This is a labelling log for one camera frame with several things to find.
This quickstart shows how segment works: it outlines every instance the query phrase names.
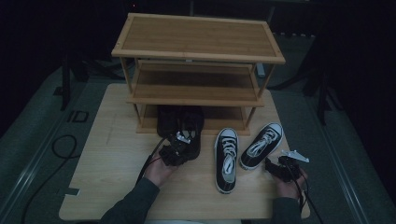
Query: shoe rack shelf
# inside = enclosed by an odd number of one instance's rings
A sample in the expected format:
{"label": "shoe rack shelf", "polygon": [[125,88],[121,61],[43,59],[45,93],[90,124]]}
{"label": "shoe rack shelf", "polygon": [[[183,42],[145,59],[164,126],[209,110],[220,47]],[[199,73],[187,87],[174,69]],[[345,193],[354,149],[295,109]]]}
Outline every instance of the shoe rack shelf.
{"label": "shoe rack shelf", "polygon": [[[156,133],[156,105],[201,105],[203,133],[231,127],[249,134],[275,65],[285,62],[265,21],[135,13],[112,55],[120,57],[138,133]],[[135,59],[132,79],[125,58]],[[268,64],[260,87],[256,63]]]}

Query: hand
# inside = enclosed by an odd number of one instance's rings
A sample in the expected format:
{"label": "hand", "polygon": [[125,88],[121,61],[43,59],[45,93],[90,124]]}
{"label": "hand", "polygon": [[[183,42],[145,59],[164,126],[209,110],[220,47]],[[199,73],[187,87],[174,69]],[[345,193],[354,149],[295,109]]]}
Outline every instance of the hand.
{"label": "hand", "polygon": [[144,177],[160,188],[168,179],[168,177],[177,170],[176,166],[166,166],[157,152],[151,159],[151,164],[145,171]]}
{"label": "hand", "polygon": [[[301,176],[298,178],[297,184],[300,186],[300,189],[302,189],[302,185],[305,182],[305,179],[308,178],[308,175],[306,172],[300,168]],[[276,192],[278,197],[282,198],[293,198],[293,199],[299,199],[300,198],[300,192],[297,189],[296,184],[294,181],[291,181],[289,183],[283,182],[283,180],[279,179],[278,177],[273,175],[273,179],[275,180],[276,183]]]}

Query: sneaker pair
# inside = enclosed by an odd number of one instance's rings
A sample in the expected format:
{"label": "sneaker pair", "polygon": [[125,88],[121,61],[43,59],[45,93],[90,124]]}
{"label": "sneaker pair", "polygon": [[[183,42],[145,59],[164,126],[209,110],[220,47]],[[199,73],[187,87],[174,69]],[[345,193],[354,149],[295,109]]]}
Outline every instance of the sneaker pair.
{"label": "sneaker pair", "polygon": [[166,165],[179,166],[199,156],[204,123],[200,106],[158,105],[157,133],[170,143],[160,150]]}
{"label": "sneaker pair", "polygon": [[[279,146],[283,137],[282,126],[278,123],[265,125],[244,151],[239,164],[245,170],[257,168],[270,153]],[[216,186],[219,192],[229,194],[236,182],[236,158],[238,135],[231,128],[223,129],[215,143]]]}

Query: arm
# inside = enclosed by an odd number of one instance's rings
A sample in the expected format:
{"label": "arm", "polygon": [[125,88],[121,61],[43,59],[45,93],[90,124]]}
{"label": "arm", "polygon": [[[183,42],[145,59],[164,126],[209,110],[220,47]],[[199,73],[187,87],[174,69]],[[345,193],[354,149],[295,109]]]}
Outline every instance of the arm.
{"label": "arm", "polygon": [[160,187],[177,169],[166,166],[156,154],[145,171],[144,177],[121,201],[117,202],[101,218],[100,223],[144,223],[151,205],[160,192]]}
{"label": "arm", "polygon": [[[304,170],[300,169],[305,178],[308,178]],[[273,216],[271,224],[299,224],[303,223],[301,220],[300,207],[298,199],[300,193],[294,182],[285,183],[281,179],[273,176],[276,182],[276,192],[278,198],[273,202]],[[298,185],[301,187],[304,183],[304,178],[300,176],[297,179]]]}

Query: floor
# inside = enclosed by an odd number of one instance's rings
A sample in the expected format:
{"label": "floor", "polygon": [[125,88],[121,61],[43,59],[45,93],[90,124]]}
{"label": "floor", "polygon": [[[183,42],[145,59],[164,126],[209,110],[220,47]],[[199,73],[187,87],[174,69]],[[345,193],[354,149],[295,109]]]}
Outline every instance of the floor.
{"label": "floor", "polygon": [[[276,41],[287,62],[276,69],[270,86],[295,75],[313,39],[277,35]],[[52,95],[61,84],[61,71],[60,68],[48,77],[0,140],[0,223],[78,223],[58,217],[64,190],[78,159],[67,161],[58,171],[64,160],[55,156],[54,150],[62,155],[74,147],[74,155],[82,151],[106,86],[123,80],[113,80],[90,70],[87,83],[72,80],[72,100],[62,112],[62,99]],[[114,72],[122,74],[120,69]],[[321,125],[316,115],[318,96],[302,94],[305,82],[301,80],[272,94],[290,149],[297,149],[311,160],[302,166],[309,174],[310,195],[318,214],[324,223],[396,223],[395,206],[347,115],[328,100],[327,125]],[[88,119],[70,121],[72,111],[88,112]],[[73,134],[77,145],[70,139],[54,143],[65,134]],[[303,223],[318,223],[312,204],[310,208],[311,216]],[[241,223],[240,220],[199,222]],[[250,220],[250,223],[265,224],[269,220]]]}

